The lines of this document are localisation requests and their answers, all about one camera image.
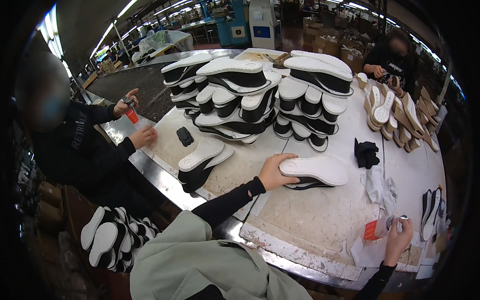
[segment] black sleeve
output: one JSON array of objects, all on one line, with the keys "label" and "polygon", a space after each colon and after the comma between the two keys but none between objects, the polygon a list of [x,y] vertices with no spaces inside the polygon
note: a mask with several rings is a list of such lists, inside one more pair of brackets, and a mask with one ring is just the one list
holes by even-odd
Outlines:
[{"label": "black sleeve", "polygon": [[218,225],[225,222],[228,217],[232,216],[236,211],[250,202],[253,197],[264,192],[264,185],[260,179],[255,176],[252,181],[199,205],[192,210],[192,213],[202,218],[212,229],[215,229]]},{"label": "black sleeve", "polygon": [[102,124],[119,119],[119,117],[115,117],[113,115],[113,108],[115,107],[115,104],[105,107],[98,105],[85,105],[80,102],[72,102],[72,105],[86,113],[92,119],[93,124]]},{"label": "black sleeve", "polygon": [[384,265],[382,262],[380,264],[380,270],[375,273],[367,284],[361,289],[358,294],[353,297],[352,300],[375,300],[378,296],[382,293],[385,285],[390,280],[392,276],[393,270],[395,270],[396,265],[394,267],[390,267]]},{"label": "black sleeve", "polygon": [[50,147],[35,159],[43,173],[53,181],[83,187],[95,185],[107,174],[121,168],[134,152],[135,147],[130,138],[126,137],[118,146],[98,153],[92,159],[85,159],[75,151],[61,146]]},{"label": "black sleeve", "polygon": [[370,52],[368,53],[367,57],[365,58],[365,60],[363,61],[363,66],[365,66],[366,64],[369,64],[369,65],[380,65],[380,61],[379,61],[379,54],[380,52],[382,51],[382,45],[381,44],[377,44],[375,45],[375,47],[373,47]]}]

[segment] stool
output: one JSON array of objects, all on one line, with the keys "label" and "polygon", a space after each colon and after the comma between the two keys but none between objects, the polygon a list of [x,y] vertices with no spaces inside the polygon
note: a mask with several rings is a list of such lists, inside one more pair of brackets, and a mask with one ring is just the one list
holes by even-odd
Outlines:
[{"label": "stool", "polygon": [[208,37],[210,36],[210,39],[212,40],[212,44],[213,44],[212,32],[213,32],[214,30],[216,31],[216,36],[218,36],[218,31],[217,31],[216,29],[210,29],[210,30],[207,31],[207,39],[208,39]]}]

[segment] blue machine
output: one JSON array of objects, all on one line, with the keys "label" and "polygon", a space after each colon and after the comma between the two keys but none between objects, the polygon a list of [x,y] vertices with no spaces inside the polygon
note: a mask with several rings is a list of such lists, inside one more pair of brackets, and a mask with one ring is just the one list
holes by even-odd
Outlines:
[{"label": "blue machine", "polygon": [[233,8],[233,19],[225,16],[215,17],[217,21],[218,36],[222,47],[231,45],[244,45],[251,42],[250,28],[245,21],[245,9],[248,4],[243,4],[243,0],[231,0]]}]

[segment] hand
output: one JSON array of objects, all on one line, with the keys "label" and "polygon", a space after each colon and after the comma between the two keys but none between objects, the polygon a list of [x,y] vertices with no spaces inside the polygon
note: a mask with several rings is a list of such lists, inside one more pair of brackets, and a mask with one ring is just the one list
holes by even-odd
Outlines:
[{"label": "hand", "polygon": [[[138,99],[136,96],[134,96],[136,93],[138,93],[138,88],[129,91],[127,95],[125,95],[128,99],[133,99],[133,101],[135,102],[133,106],[135,108],[138,107]],[[125,102],[120,99],[113,108],[113,115],[118,118],[119,116],[126,114],[129,110],[130,107],[128,107],[128,105],[126,105]]]},{"label": "hand", "polygon": [[385,70],[379,66],[379,65],[372,65],[372,73],[375,76],[375,78],[380,78],[384,75]]},{"label": "hand", "polygon": [[151,144],[156,141],[157,133],[155,128],[151,124],[146,125],[137,132],[132,133],[129,138],[132,141],[135,150],[142,148],[147,144]]},{"label": "hand", "polygon": [[[403,231],[398,233],[396,226],[400,221]],[[403,253],[403,250],[410,244],[413,238],[412,219],[395,218],[388,235],[387,249],[385,253],[384,265],[393,267]]]},{"label": "hand", "polygon": [[268,157],[264,166],[260,170],[258,179],[264,185],[265,191],[271,191],[284,184],[298,183],[300,179],[297,177],[283,176],[278,167],[280,163],[289,158],[297,158],[298,155],[293,153],[275,154]]}]

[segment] white shoe sole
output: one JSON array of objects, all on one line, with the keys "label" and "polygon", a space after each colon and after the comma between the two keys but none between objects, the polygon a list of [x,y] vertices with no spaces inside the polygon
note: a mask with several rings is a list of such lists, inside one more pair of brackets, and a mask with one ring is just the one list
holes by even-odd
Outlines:
[{"label": "white shoe sole", "polygon": [[345,166],[328,155],[287,159],[280,164],[279,169],[284,176],[312,177],[331,186],[341,186],[348,182]]},{"label": "white shoe sole", "polygon": [[193,170],[197,165],[222,152],[223,148],[224,144],[221,140],[206,137],[198,143],[195,151],[179,161],[179,170],[183,172]]}]

